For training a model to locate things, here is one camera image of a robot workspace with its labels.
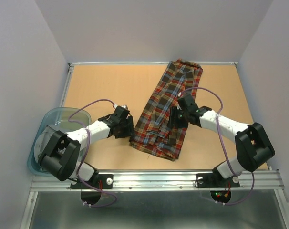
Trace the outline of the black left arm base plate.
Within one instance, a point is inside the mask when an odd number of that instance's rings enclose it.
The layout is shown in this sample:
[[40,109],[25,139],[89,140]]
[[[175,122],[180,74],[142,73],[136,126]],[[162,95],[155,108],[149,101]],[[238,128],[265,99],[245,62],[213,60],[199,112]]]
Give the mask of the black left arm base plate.
[[[113,188],[114,175],[113,174],[95,174],[88,181],[85,181],[88,185],[91,185],[99,189],[112,189]],[[77,181],[76,184],[70,184],[70,189],[88,189],[84,183]]]

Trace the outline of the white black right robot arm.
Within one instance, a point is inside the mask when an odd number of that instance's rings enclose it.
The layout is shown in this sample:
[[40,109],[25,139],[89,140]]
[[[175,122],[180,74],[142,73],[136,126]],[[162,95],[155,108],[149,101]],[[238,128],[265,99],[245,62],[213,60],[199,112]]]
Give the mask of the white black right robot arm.
[[212,130],[236,146],[237,155],[213,168],[211,173],[198,174],[195,186],[198,188],[224,187],[231,183],[238,187],[233,177],[243,171],[254,172],[275,155],[275,150],[263,126],[236,122],[212,110],[207,106],[198,107],[190,94],[178,99],[178,106],[170,109],[167,126],[169,128],[187,128],[189,124]]

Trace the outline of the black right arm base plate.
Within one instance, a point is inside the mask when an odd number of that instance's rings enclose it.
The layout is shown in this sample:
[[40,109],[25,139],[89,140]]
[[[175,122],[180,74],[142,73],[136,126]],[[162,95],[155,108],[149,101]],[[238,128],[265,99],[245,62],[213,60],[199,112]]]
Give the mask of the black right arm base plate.
[[240,187],[240,183],[234,182],[233,178],[223,178],[215,173],[198,173],[194,186],[197,188],[226,188]]

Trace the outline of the red blue plaid flannel shirt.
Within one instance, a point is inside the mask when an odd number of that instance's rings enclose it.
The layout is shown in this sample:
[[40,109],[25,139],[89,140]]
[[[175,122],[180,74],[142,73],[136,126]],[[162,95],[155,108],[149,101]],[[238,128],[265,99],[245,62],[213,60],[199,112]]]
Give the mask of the red blue plaid flannel shirt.
[[168,64],[134,128],[131,147],[170,161],[179,158],[186,128],[167,126],[170,109],[177,106],[177,96],[183,90],[196,96],[202,73],[195,62],[178,59]]

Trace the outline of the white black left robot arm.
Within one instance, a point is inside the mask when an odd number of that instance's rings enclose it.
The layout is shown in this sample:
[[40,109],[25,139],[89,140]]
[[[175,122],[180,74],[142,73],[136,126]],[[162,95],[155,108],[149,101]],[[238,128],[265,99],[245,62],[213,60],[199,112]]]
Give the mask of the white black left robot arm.
[[99,140],[131,137],[133,133],[130,111],[126,106],[117,106],[112,114],[78,130],[63,132],[54,125],[46,126],[34,144],[34,158],[59,181],[80,177],[86,187],[93,188],[98,176],[92,166],[82,161],[85,151]]

